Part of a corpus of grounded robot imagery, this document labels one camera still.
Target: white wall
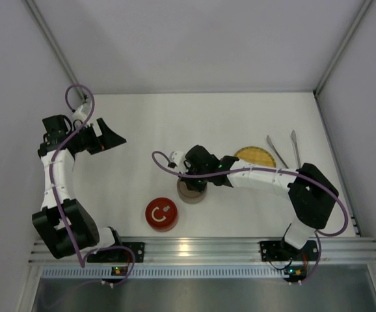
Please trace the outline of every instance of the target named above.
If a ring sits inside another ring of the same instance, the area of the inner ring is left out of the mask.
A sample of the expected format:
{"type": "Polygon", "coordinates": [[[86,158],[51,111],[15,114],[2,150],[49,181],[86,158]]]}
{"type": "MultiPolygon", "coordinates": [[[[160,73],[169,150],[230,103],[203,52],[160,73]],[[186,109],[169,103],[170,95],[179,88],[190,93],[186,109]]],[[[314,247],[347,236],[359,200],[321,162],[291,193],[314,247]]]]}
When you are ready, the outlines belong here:
{"type": "Polygon", "coordinates": [[[66,112],[68,86],[20,0],[0,0],[0,311],[19,296],[43,198],[42,118],[66,112]]]}
{"type": "Polygon", "coordinates": [[[376,237],[376,2],[320,104],[365,235],[376,237]]]}
{"type": "Polygon", "coordinates": [[[98,94],[312,91],[362,0],[36,0],[98,94]]]}

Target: glass panel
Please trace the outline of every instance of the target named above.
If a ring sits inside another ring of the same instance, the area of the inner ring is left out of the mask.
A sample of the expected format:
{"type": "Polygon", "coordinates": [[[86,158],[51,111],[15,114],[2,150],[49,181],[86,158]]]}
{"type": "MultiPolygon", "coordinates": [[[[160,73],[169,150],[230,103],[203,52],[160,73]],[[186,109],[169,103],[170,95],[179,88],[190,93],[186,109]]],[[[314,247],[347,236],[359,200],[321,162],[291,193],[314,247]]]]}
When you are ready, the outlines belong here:
{"type": "MultiPolygon", "coordinates": [[[[51,304],[83,279],[46,279],[34,312],[51,304]]],[[[69,294],[52,311],[376,311],[366,266],[321,266],[302,286],[281,279],[133,279],[111,290],[100,283],[69,294]]]]}

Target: red circular object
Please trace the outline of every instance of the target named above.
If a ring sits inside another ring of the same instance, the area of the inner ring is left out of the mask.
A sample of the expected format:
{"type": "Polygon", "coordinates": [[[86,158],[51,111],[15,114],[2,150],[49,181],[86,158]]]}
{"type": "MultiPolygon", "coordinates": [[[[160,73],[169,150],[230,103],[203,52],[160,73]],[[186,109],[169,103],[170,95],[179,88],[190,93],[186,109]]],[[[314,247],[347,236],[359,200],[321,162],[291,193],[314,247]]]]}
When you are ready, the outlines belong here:
{"type": "Polygon", "coordinates": [[[149,225],[160,232],[169,231],[178,221],[178,209],[175,203],[164,197],[152,200],[144,215],[149,225]]]}

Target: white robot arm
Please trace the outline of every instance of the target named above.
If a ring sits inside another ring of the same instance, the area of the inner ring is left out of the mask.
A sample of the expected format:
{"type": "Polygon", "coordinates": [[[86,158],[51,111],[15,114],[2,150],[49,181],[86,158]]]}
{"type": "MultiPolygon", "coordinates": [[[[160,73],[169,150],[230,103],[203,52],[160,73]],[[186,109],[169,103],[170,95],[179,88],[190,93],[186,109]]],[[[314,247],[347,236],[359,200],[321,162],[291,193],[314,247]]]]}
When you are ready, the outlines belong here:
{"type": "MultiPolygon", "coordinates": [[[[90,104],[88,103],[80,106],[74,114],[75,120],[85,120],[89,108],[90,104]]],[[[53,187],[55,187],[62,212],[74,234],[79,250],[85,251],[90,247],[98,249],[120,244],[117,232],[111,227],[100,229],[75,198],[72,187],[72,170],[77,153],[82,151],[88,151],[90,154],[99,153],[121,145],[126,140],[110,130],[103,119],[99,118],[96,125],[85,126],[68,140],[53,161],[56,150],[73,131],[73,124],[68,117],[63,115],[45,118],[43,123],[47,132],[44,135],[44,142],[41,143],[38,150],[38,155],[45,170],[45,192],[41,210],[32,217],[35,229],[55,258],[60,259],[75,253],[57,207],[53,191],[53,187]],[[51,165],[53,179],[49,172],[51,165]]]]}
{"type": "Polygon", "coordinates": [[[185,182],[189,190],[203,192],[206,183],[211,182],[217,186],[264,190],[290,200],[296,217],[287,228],[282,244],[283,248],[291,253],[299,253],[307,240],[314,236],[314,232],[326,226],[335,204],[334,199],[320,188],[296,177],[296,172],[320,182],[338,196],[338,191],[334,186],[312,164],[306,163],[298,170],[282,169],[280,171],[251,164],[233,156],[224,156],[222,159],[218,159],[202,146],[195,146],[187,153],[172,152],[169,159],[170,167],[178,168],[178,171],[183,174],[209,175],[209,177],[201,179],[183,177],[181,180],[185,182]],[[219,172],[228,171],[231,173],[219,175],[219,172]]]}

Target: metal tweezers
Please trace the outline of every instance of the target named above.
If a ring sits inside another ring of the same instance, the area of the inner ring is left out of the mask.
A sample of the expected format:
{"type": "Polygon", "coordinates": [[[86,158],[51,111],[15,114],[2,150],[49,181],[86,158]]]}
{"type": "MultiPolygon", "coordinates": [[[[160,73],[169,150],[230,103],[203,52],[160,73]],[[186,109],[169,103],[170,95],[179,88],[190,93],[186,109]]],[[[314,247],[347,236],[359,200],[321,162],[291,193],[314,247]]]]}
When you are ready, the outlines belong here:
{"type": "MultiPolygon", "coordinates": [[[[291,133],[291,139],[292,139],[292,143],[293,143],[293,150],[295,152],[295,156],[296,156],[297,162],[298,162],[298,168],[300,168],[302,166],[302,164],[301,164],[301,158],[299,157],[297,134],[296,134],[295,130],[293,130],[292,133],[291,133]]],[[[284,159],[280,156],[279,152],[277,151],[277,149],[273,145],[271,137],[269,135],[266,137],[266,142],[268,143],[269,147],[274,151],[276,156],[280,159],[282,164],[284,164],[284,166],[288,169],[289,166],[286,164],[284,159]]]]}

